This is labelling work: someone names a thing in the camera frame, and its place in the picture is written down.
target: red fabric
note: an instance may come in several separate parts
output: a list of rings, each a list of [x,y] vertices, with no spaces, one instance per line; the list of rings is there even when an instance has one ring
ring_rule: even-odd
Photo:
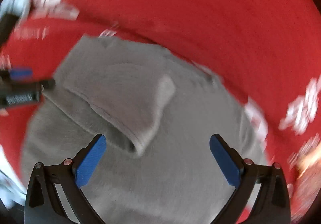
[[[250,97],[268,124],[266,152],[281,163],[286,180],[297,174],[288,158],[320,131],[317,111],[303,134],[279,130],[288,105],[321,75],[321,17],[312,0],[62,0],[80,13],[76,21],[29,19],[4,47],[12,66],[29,66],[35,78],[52,75],[87,33],[98,36],[117,23],[123,39],[155,42],[209,67],[242,103]],[[41,39],[17,37],[23,29],[48,28]],[[0,120],[0,143],[19,174],[20,146],[35,107],[10,110]]]

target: black device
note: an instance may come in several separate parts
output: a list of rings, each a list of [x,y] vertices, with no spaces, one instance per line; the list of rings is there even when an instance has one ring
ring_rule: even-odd
[[[55,86],[54,79],[36,82],[13,80],[14,72],[15,70],[0,70],[0,109],[39,103],[42,91],[51,90]]]
[[[81,187],[86,185],[106,149],[106,139],[96,135],[90,144],[59,165],[35,164],[28,186],[24,224],[72,224],[57,194],[60,184],[80,224],[104,224],[91,207]],[[243,224],[290,224],[290,202],[282,168],[256,165],[243,159],[219,134],[210,139],[210,149],[228,183],[235,191],[211,224],[235,224],[248,202],[256,183],[261,184],[250,216]],[[7,214],[3,224],[16,223]]]

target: blue pad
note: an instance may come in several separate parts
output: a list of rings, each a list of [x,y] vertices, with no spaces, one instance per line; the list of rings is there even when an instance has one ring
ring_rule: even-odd
[[[14,68],[10,71],[10,78],[12,80],[21,80],[32,75],[33,71],[30,68]]]
[[[96,166],[106,151],[106,138],[101,135],[76,170],[75,182],[78,188],[87,185]]]
[[[229,185],[238,188],[241,182],[241,172],[237,165],[232,160],[231,156],[227,152],[222,143],[213,135],[210,139],[210,149],[217,161],[221,171],[223,172]]]

